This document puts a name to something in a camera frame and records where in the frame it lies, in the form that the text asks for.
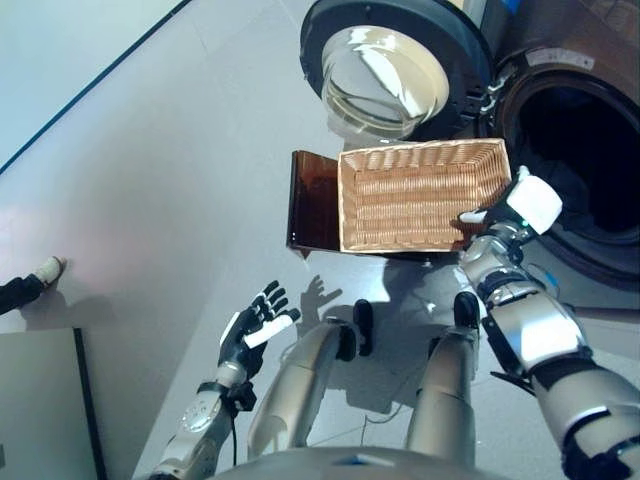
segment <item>washing machine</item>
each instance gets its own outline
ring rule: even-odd
[[[319,0],[300,61],[350,145],[502,137],[564,210],[541,242],[640,286],[637,0]]]

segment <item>rectangular wicker basket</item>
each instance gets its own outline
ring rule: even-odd
[[[502,139],[434,141],[342,152],[340,250],[460,250],[479,226],[458,214],[485,208],[511,181]]]

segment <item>person's foot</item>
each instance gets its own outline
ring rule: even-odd
[[[66,265],[67,259],[64,257],[49,257],[33,274],[38,277],[38,280],[44,284],[45,288],[48,288],[60,278]]]

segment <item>black pants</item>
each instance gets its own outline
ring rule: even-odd
[[[34,274],[27,278],[14,278],[0,287],[0,315],[33,302],[44,290],[44,283]]]

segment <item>tile floor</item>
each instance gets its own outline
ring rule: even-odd
[[[429,268],[328,253],[303,261],[284,247],[290,152],[340,149],[298,65],[309,3],[194,0],[0,177],[2,276],[28,272],[52,253],[71,259],[57,291],[3,316],[0,329],[84,329],[112,480],[134,470],[143,477],[158,460],[215,368],[227,319],[273,278],[306,316],[270,343],[258,396],[308,320],[348,315],[367,298],[384,318],[379,348],[369,361],[336,365],[309,442],[403,442],[425,344],[451,322],[458,284],[439,259]],[[563,300],[638,307],[637,295],[530,249],[553,266]],[[316,275],[325,294],[341,290],[331,303],[308,291]],[[425,302],[435,305],[430,313]],[[637,360],[600,355],[640,382]],[[483,343],[472,390],[478,465],[514,478],[562,478],[535,403],[490,378],[495,368]],[[365,415],[379,420],[398,405],[393,419],[363,434]],[[239,417],[241,445],[250,421]],[[229,443],[221,469],[230,466]]]

